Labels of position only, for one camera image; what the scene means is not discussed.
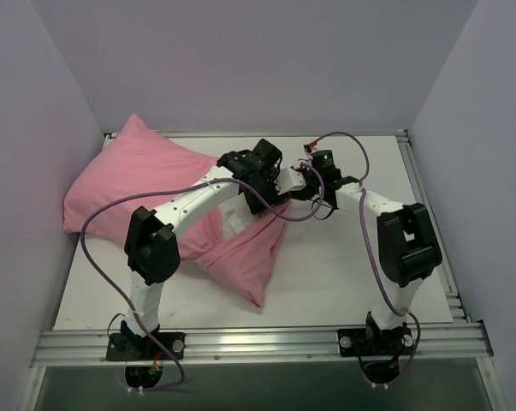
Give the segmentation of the white pillow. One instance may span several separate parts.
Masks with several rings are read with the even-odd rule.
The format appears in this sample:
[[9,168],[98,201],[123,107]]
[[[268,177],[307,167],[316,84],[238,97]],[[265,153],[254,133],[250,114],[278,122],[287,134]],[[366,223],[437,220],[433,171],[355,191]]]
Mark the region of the white pillow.
[[243,196],[236,196],[223,201],[217,207],[221,221],[224,239],[232,238],[256,222]]

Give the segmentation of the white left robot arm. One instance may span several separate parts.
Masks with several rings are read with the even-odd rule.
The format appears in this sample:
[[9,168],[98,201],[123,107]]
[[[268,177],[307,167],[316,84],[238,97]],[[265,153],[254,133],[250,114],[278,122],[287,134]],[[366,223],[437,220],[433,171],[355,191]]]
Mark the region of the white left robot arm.
[[282,152],[260,140],[250,151],[222,155],[191,189],[133,212],[124,246],[133,275],[121,332],[135,358],[155,352],[163,284],[184,259],[263,305],[288,215],[288,194],[276,183],[281,161]]

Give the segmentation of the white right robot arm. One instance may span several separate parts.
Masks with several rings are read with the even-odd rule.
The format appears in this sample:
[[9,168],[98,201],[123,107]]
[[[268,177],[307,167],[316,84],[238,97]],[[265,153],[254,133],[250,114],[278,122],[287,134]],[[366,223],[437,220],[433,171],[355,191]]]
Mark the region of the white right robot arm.
[[339,172],[297,169],[302,188],[290,193],[295,200],[319,199],[336,211],[359,218],[365,249],[382,300],[369,312],[365,346],[381,354],[394,344],[411,316],[419,288],[442,262],[442,252],[425,205],[405,205],[369,191],[362,181]]

